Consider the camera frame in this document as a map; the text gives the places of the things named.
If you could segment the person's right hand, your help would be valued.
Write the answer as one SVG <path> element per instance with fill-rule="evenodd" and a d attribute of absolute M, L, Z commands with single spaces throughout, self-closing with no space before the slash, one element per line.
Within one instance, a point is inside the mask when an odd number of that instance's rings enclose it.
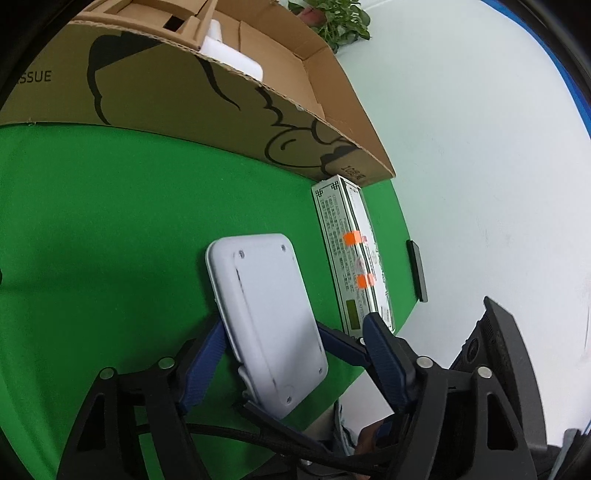
<path fill-rule="evenodd" d="M 355 454 L 363 455 L 376 452 L 386 442 L 392 429 L 391 422 L 381 420 L 363 428 L 358 437 Z"/>

